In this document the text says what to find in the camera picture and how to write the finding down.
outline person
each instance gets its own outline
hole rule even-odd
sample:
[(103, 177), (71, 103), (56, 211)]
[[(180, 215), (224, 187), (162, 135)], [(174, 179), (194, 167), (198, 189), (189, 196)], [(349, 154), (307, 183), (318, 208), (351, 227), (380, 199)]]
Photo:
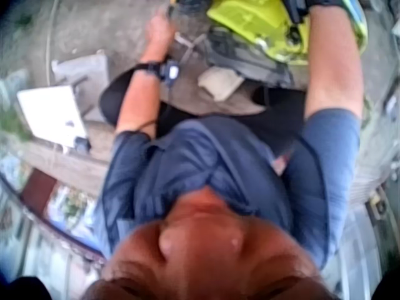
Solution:
[(307, 94), (270, 89), (253, 116), (163, 114), (153, 67), (175, 28), (151, 19), (140, 63), (153, 67), (101, 97), (116, 126), (95, 210), (109, 260), (83, 299), (334, 299), (319, 270), (343, 231), (363, 78), (340, 1), (307, 3)]

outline short sleeve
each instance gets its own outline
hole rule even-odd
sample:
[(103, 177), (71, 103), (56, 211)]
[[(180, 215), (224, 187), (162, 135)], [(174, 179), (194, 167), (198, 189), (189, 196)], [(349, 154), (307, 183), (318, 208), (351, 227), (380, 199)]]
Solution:
[(114, 141), (114, 154), (94, 211), (94, 233), (107, 258), (125, 235), (120, 221), (134, 219), (133, 193), (148, 164), (149, 142), (142, 132), (122, 132)]
[(325, 109), (306, 122), (282, 175), (293, 213), (292, 235), (320, 267), (339, 246), (359, 149), (359, 119)]

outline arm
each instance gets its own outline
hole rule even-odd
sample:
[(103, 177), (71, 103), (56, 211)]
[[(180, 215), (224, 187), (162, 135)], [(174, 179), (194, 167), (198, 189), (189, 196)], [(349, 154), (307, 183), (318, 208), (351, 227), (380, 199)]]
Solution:
[(339, 247), (359, 147), (363, 82), (340, 7), (312, 6), (306, 123), (282, 175), (292, 235), (320, 267)]
[[(164, 61), (168, 47), (174, 38), (175, 29), (163, 11), (152, 18), (147, 26), (147, 48), (141, 63)], [(146, 71), (136, 71), (122, 103), (116, 132), (140, 130), (154, 139), (156, 124), (141, 126), (156, 121), (159, 111), (159, 79)]]
[(310, 82), (306, 118), (326, 108), (343, 108), (361, 118), (363, 74), (346, 11), (337, 6), (311, 6)]
[[(173, 36), (173, 27), (159, 12), (147, 28), (148, 45), (141, 62), (163, 61)], [(94, 211), (94, 232), (106, 257), (111, 256), (135, 222), (134, 191), (148, 165), (146, 149), (156, 130), (154, 124), (142, 126), (157, 119), (159, 85), (155, 75), (135, 72), (122, 104), (114, 153)]]

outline forearm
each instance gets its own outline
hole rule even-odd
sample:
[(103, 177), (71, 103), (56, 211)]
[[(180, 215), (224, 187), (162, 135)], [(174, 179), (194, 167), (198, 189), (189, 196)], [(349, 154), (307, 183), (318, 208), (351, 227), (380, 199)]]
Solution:
[[(157, 49), (148, 47), (140, 62), (163, 61), (164, 55)], [(133, 74), (119, 113), (117, 133), (140, 130), (150, 138), (155, 138), (156, 123), (149, 123), (158, 118), (159, 88), (160, 80), (155, 75), (144, 70)]]
[(344, 108), (361, 117), (363, 74), (350, 20), (340, 7), (310, 9), (309, 89), (306, 117), (326, 108)]

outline nose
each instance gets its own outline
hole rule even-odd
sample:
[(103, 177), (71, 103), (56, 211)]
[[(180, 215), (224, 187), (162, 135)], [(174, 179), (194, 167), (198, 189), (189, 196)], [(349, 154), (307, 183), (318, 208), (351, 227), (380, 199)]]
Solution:
[(236, 220), (196, 216), (167, 227), (159, 248), (166, 258), (167, 274), (181, 299), (207, 291), (217, 295), (237, 284), (237, 262), (244, 233)]
[(243, 245), (243, 230), (235, 220), (222, 218), (196, 216), (168, 226), (159, 238), (162, 254), (169, 259), (176, 253), (208, 250), (237, 256)]

